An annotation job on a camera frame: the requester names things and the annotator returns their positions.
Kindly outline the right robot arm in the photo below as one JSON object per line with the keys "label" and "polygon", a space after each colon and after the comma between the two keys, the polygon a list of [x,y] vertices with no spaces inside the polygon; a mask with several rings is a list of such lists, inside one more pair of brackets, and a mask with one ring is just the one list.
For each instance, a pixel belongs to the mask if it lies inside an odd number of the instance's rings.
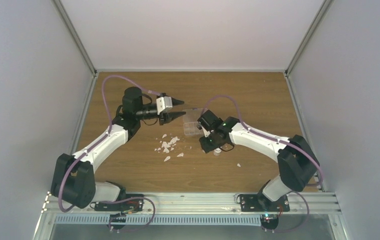
{"label": "right robot arm", "polygon": [[235,117],[222,120],[207,110],[198,119],[204,136],[199,139],[205,153],[224,145],[243,146],[261,153],[278,165],[279,174],[258,192],[258,200],[271,203],[290,192],[301,192],[318,171],[319,162],[304,137],[283,137],[256,128]]}

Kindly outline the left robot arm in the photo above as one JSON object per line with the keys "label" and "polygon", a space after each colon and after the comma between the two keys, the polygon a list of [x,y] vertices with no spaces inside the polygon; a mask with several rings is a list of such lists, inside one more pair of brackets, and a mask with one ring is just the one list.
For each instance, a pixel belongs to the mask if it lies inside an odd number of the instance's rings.
{"label": "left robot arm", "polygon": [[59,209],[66,213],[74,207],[84,209],[92,202],[115,202],[125,196],[122,186],[113,182],[96,182],[95,172],[119,147],[129,142],[146,120],[155,119],[161,126],[185,115],[172,111],[184,101],[160,93],[150,98],[138,87],[124,91],[122,103],[106,130],[94,141],[74,154],[58,157],[50,193],[57,197]]}

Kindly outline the clear plastic pill organizer box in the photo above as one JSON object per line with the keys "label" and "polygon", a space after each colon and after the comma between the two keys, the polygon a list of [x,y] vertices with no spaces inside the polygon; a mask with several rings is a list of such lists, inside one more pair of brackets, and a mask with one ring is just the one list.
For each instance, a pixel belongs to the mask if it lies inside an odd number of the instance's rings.
{"label": "clear plastic pill organizer box", "polygon": [[185,114],[182,116],[183,132],[187,137],[204,135],[203,129],[198,122],[201,116],[202,108],[185,109]]}

